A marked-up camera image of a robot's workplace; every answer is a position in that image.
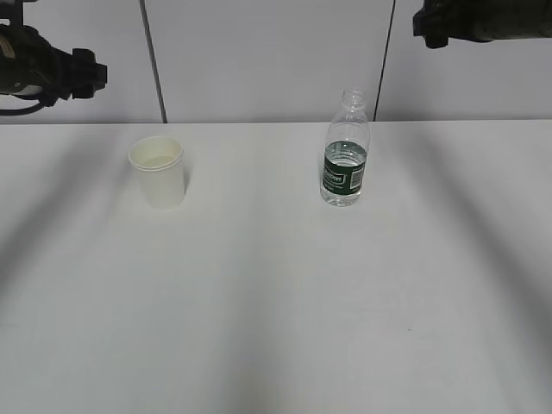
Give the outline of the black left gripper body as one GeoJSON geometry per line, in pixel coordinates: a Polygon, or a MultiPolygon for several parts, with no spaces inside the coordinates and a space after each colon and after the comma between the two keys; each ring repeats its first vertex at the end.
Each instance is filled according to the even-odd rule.
{"type": "Polygon", "coordinates": [[[55,48],[53,56],[53,91],[58,98],[91,99],[107,85],[107,66],[97,63],[91,50],[74,48],[67,53],[55,48]]]}

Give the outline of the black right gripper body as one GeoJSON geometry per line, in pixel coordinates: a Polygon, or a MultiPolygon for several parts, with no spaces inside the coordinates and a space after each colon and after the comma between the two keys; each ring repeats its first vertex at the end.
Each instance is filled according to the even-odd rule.
{"type": "Polygon", "coordinates": [[[456,1],[425,0],[412,18],[413,35],[422,37],[427,48],[442,48],[455,38],[456,1]]]}

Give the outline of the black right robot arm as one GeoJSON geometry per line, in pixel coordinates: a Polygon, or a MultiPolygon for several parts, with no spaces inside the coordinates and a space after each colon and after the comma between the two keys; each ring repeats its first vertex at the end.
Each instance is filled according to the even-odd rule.
{"type": "Polygon", "coordinates": [[[451,39],[487,43],[551,37],[549,0],[425,1],[413,16],[413,35],[429,49],[451,39]]]}

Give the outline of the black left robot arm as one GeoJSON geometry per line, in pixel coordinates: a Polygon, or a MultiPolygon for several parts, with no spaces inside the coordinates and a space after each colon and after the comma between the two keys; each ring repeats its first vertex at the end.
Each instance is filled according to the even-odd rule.
{"type": "Polygon", "coordinates": [[[30,26],[1,26],[1,93],[52,106],[90,99],[108,83],[107,66],[89,49],[53,47],[30,26]]]}

